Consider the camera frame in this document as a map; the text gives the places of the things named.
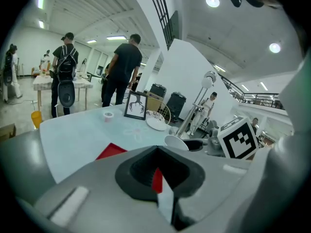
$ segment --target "white box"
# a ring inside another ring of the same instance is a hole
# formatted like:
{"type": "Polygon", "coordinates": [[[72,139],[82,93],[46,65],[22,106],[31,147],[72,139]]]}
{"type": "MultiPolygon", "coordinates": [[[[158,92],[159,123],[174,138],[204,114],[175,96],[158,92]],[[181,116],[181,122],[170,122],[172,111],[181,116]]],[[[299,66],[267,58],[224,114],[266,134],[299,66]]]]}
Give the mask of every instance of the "white box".
{"type": "Polygon", "coordinates": [[[258,149],[256,135],[247,117],[237,117],[218,129],[226,158],[247,159],[258,149]]]}

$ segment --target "tabletop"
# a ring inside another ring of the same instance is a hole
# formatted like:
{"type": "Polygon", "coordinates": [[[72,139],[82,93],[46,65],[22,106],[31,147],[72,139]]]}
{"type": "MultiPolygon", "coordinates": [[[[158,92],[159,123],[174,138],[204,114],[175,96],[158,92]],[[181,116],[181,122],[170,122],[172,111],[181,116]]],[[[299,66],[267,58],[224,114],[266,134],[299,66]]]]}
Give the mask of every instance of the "tabletop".
{"type": "Polygon", "coordinates": [[[164,131],[149,127],[145,120],[124,117],[125,105],[61,116],[40,125],[40,138],[51,173],[57,183],[94,161],[114,143],[129,151],[152,145],[164,145],[170,126],[164,131]],[[104,112],[112,112],[110,122],[104,112]]]}
{"type": "MultiPolygon", "coordinates": [[[[53,78],[50,76],[42,77],[38,75],[34,81],[34,90],[50,90],[52,86],[53,78]]],[[[72,81],[74,84],[74,88],[93,88],[93,84],[86,79],[75,79],[72,81]]]]}

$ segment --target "backpack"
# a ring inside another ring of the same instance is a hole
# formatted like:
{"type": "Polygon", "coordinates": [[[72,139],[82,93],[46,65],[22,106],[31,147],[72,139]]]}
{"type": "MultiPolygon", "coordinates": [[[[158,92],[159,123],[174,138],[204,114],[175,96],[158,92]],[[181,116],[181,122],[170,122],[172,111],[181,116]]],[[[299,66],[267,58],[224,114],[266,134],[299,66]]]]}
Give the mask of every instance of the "backpack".
{"type": "Polygon", "coordinates": [[[3,69],[3,82],[5,85],[9,85],[13,79],[12,62],[13,62],[13,55],[10,52],[6,53],[3,69]]]}
{"type": "Polygon", "coordinates": [[[67,46],[63,46],[61,57],[57,61],[56,74],[59,81],[73,80],[74,71],[76,69],[77,63],[74,59],[74,54],[76,49],[73,48],[70,53],[67,52],[67,46]]]}
{"type": "Polygon", "coordinates": [[[77,63],[73,58],[76,49],[73,48],[70,53],[67,52],[67,46],[63,46],[61,57],[58,59],[56,75],[59,80],[58,97],[63,107],[69,108],[75,100],[75,92],[73,85],[74,71],[77,63]]]}

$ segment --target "red object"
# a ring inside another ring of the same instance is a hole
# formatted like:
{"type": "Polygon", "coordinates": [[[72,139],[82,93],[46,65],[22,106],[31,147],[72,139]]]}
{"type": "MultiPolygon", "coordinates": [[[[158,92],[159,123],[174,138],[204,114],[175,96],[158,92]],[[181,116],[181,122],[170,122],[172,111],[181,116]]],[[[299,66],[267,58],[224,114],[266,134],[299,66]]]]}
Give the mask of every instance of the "red object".
{"type": "MultiPolygon", "coordinates": [[[[109,143],[109,145],[103,150],[103,152],[101,152],[101,154],[96,158],[96,160],[100,160],[124,152],[127,152],[127,150],[124,150],[113,143],[109,143]]],[[[162,192],[162,179],[163,179],[162,173],[160,169],[157,168],[155,170],[155,174],[152,180],[152,189],[157,193],[162,192]]]]}
{"type": "Polygon", "coordinates": [[[110,157],[110,156],[113,156],[119,153],[124,153],[124,152],[127,152],[127,150],[124,150],[113,143],[109,143],[107,148],[105,148],[103,152],[101,152],[101,154],[96,158],[96,160],[103,159],[103,158],[110,157]]]}

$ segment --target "railing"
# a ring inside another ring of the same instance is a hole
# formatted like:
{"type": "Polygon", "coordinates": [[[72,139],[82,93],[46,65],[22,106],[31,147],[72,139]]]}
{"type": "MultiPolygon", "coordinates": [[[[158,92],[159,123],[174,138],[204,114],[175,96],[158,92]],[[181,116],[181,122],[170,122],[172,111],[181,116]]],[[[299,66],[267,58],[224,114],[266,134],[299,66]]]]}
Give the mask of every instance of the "railing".
{"type": "Polygon", "coordinates": [[[165,0],[152,0],[152,1],[155,5],[157,15],[159,16],[159,20],[166,41],[166,46],[169,49],[174,40],[174,36],[172,34],[173,27],[167,10],[166,1],[165,0]]]}
{"type": "Polygon", "coordinates": [[[278,99],[278,93],[244,93],[230,80],[226,79],[220,74],[219,76],[223,80],[231,96],[233,96],[239,102],[285,110],[282,103],[278,99]]]}

